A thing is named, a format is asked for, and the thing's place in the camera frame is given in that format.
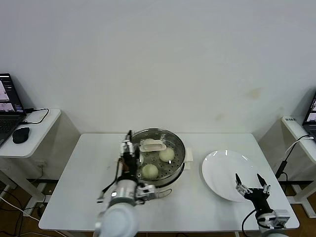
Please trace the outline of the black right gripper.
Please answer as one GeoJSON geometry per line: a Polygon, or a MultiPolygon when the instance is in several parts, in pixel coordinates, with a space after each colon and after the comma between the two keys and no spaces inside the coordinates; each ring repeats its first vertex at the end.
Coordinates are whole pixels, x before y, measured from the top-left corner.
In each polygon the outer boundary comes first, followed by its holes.
{"type": "Polygon", "coordinates": [[[247,186],[243,185],[238,174],[235,174],[236,178],[236,190],[241,194],[245,199],[251,201],[254,205],[256,211],[261,212],[272,212],[267,199],[270,196],[270,188],[265,179],[257,173],[257,178],[262,189],[259,188],[250,188],[250,191],[247,186]]]}

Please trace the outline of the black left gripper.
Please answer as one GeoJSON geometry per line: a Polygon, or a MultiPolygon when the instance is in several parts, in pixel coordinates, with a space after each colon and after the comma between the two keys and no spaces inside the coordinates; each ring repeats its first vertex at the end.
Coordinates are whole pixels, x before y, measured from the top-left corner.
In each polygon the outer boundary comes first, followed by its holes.
{"type": "Polygon", "coordinates": [[[122,172],[121,176],[136,177],[139,160],[140,148],[139,144],[134,141],[132,130],[127,133],[127,140],[123,140],[120,145],[120,155],[122,156],[122,172]]]}

